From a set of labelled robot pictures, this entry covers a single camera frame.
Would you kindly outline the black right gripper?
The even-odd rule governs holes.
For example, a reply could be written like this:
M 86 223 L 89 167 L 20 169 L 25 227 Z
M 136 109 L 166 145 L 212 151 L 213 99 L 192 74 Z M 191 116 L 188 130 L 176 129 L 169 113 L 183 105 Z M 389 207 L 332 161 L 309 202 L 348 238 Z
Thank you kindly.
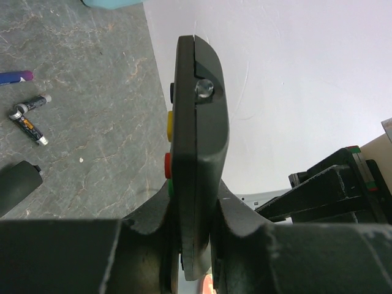
M 391 223 L 391 194 L 374 160 L 358 146 L 341 148 L 289 176 L 292 189 L 255 211 L 277 222 Z

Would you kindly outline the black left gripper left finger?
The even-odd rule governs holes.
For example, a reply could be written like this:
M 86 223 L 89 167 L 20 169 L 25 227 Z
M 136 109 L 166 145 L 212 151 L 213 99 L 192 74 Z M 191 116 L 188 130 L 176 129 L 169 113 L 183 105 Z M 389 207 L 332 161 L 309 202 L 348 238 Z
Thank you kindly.
M 170 183 L 119 219 L 1 222 L 2 293 L 176 293 Z

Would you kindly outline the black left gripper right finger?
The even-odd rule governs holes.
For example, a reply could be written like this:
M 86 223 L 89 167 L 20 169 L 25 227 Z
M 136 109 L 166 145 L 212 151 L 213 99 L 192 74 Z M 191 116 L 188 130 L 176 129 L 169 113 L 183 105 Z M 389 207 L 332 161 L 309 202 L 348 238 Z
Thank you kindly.
M 391 226 L 274 224 L 209 183 L 218 293 L 390 293 Z

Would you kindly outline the black battery compartment cover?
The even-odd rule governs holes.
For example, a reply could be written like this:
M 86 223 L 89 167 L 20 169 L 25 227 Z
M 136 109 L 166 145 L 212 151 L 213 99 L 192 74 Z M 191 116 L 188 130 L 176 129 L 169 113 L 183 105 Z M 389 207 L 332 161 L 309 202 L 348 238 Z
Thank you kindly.
M 1 169 L 1 217 L 43 183 L 40 172 L 38 165 L 25 160 Z

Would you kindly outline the black remote control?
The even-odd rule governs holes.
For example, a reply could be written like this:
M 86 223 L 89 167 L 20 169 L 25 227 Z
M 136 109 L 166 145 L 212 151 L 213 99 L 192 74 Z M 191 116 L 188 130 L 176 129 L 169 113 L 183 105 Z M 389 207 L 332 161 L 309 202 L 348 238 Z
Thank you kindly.
M 229 119 L 221 62 L 198 36 L 181 36 L 173 82 L 171 181 L 187 281 L 201 278 L 228 150 Z

